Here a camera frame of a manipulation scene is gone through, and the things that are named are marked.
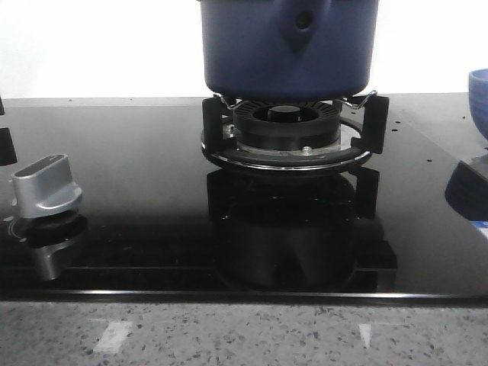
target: blue pot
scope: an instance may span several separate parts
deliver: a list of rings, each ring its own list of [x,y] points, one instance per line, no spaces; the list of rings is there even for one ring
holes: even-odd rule
[[[205,81],[262,101],[321,101],[368,84],[378,0],[201,0]]]

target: white wall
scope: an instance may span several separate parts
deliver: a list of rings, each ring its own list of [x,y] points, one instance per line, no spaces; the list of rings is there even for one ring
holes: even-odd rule
[[[369,88],[465,92],[488,1],[381,0]],[[204,96],[195,0],[0,0],[4,98]]]

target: silver knob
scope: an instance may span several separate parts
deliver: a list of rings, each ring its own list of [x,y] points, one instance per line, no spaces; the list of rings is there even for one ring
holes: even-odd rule
[[[17,215],[25,219],[77,208],[82,189],[73,181],[68,156],[46,156],[12,175]]]

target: blue bowl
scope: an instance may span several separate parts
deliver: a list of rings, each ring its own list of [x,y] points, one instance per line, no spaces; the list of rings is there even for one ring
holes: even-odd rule
[[[488,140],[488,69],[470,72],[469,96],[474,124]]]

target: burner cap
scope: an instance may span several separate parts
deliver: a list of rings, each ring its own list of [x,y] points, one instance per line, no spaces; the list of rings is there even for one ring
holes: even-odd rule
[[[296,105],[277,105],[268,109],[268,120],[286,124],[299,122],[300,112],[300,107]]]
[[[339,138],[340,112],[321,102],[276,104],[247,101],[234,111],[237,140],[259,149],[302,150]]]

